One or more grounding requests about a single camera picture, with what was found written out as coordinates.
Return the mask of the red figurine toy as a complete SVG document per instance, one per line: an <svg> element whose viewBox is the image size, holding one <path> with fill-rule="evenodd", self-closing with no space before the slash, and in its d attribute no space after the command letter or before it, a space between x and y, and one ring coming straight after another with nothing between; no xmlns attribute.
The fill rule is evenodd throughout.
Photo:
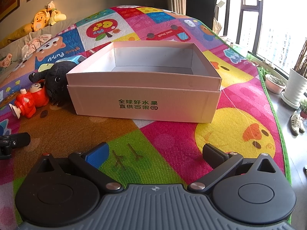
<svg viewBox="0 0 307 230"><path fill-rule="evenodd" d="M21 89L14 104L10 103L9 107L15 117L31 118L36 113L36 109L46 106L49 100L44 83L34 83L28 90Z"/></svg>

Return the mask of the black plush toy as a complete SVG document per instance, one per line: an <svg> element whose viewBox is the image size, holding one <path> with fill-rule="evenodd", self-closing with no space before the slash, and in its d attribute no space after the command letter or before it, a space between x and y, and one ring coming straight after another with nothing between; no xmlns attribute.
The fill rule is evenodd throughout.
<svg viewBox="0 0 307 230"><path fill-rule="evenodd" d="M44 87L52 104L60 107L71 100L66 74L76 66L77 64L73 61L60 61L53 64L50 69L31 73L29 80L32 83L44 80Z"/></svg>

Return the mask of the colourful cartoon play mat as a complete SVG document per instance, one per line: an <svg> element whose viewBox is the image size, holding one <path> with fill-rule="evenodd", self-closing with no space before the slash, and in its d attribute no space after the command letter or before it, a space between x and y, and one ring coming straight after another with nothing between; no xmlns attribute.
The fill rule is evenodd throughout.
<svg viewBox="0 0 307 230"><path fill-rule="evenodd" d="M21 48L42 34L51 39L22 60ZM149 39L194 43L216 68L222 92L212 123L80 116L71 103L49 103L31 118L13 116L9 104L21 88L30 87L31 73L62 58L89 57L112 42ZM158 8L116 6L33 32L1 49L1 57L8 53L12 63L1 69L1 135L27 132L31 142L1 161L1 229L22 222L15 194L41 154L66 157L101 142L109 144L110 158L100 170L122 184L191 183L211 170L201 153L206 143L249 158L269 153L291 177L281 127L257 67L197 19Z"/></svg>

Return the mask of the white sneaker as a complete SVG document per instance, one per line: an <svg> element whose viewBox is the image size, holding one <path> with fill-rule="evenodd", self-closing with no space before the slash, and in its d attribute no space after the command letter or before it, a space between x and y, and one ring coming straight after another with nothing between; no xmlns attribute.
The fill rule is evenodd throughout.
<svg viewBox="0 0 307 230"><path fill-rule="evenodd" d="M303 118L298 114L297 111L294 111L290 117L290 127L291 131L295 136L298 136L299 133L305 133L305 127L303 125Z"/></svg>

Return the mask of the pink bowl planter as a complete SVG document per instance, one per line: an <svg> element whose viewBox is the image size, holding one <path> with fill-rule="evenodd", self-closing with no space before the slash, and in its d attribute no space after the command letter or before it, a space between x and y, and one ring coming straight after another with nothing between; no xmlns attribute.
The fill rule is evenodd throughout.
<svg viewBox="0 0 307 230"><path fill-rule="evenodd" d="M281 94L286 88L286 84L282 80L271 74L265 75L265 85L274 94Z"/></svg>

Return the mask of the pink crumpled cloth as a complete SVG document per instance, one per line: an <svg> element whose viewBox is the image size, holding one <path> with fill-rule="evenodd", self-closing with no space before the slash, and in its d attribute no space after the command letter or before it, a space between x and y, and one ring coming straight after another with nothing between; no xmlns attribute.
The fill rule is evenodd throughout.
<svg viewBox="0 0 307 230"><path fill-rule="evenodd" d="M33 38L30 42L26 43L21 48L22 60L30 57L37 49L39 49L44 43L51 39L51 34L42 34Z"/></svg>

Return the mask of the white cardboard box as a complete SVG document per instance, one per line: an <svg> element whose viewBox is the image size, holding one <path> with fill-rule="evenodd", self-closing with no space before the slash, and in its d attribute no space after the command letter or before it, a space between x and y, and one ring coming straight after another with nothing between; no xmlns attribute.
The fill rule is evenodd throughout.
<svg viewBox="0 0 307 230"><path fill-rule="evenodd" d="M193 43L113 42L67 73L78 115L210 123L222 79Z"/></svg>

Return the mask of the white plant pot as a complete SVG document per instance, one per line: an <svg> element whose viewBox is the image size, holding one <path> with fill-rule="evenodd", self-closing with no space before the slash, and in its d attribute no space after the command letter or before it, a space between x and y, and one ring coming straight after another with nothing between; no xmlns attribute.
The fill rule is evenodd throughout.
<svg viewBox="0 0 307 230"><path fill-rule="evenodd" d="M281 93L281 99L290 107L298 109L300 101L306 92L306 78L290 69L289 80L286 89Z"/></svg>

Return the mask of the orange duck plush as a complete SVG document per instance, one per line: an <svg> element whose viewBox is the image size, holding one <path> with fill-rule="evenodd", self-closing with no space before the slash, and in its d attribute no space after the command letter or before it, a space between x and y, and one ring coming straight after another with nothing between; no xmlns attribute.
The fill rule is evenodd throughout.
<svg viewBox="0 0 307 230"><path fill-rule="evenodd" d="M32 21L31 25L32 31L36 32L48 26L49 19L50 19L50 13L47 11L47 9L42 9L39 12L37 12Z"/></svg>

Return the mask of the yellow small plush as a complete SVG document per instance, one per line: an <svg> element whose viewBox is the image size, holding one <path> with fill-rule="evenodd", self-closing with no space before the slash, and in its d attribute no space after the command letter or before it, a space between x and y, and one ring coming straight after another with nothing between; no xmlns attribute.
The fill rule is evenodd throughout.
<svg viewBox="0 0 307 230"><path fill-rule="evenodd" d="M62 14L60 10L57 10L53 1L50 1L47 5L47 12L50 14L48 20L49 25L54 25L59 21L64 21L67 19L65 14Z"/></svg>

